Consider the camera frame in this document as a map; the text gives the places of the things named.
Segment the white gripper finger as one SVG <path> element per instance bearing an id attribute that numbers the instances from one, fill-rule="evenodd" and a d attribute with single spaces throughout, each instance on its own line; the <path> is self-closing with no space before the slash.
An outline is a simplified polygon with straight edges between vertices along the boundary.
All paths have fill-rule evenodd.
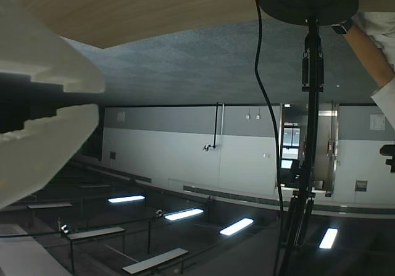
<path id="1" fill-rule="evenodd" d="M 99 123 L 95 104 L 63 107 L 53 117 L 27 120 L 1 134 L 1 207 L 49 183 Z"/>
<path id="2" fill-rule="evenodd" d="M 1 0 L 1 72 L 61 85 L 65 93 L 102 93 L 100 70 L 11 0 Z"/>

